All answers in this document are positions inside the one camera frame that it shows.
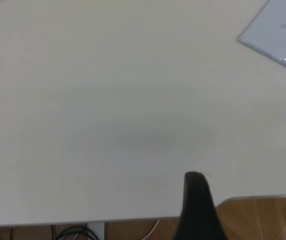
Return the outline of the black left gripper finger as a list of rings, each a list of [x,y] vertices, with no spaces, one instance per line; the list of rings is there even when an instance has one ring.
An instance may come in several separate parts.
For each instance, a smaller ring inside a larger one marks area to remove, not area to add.
[[[184,176],[183,207],[173,239],[226,240],[209,184],[200,172]]]

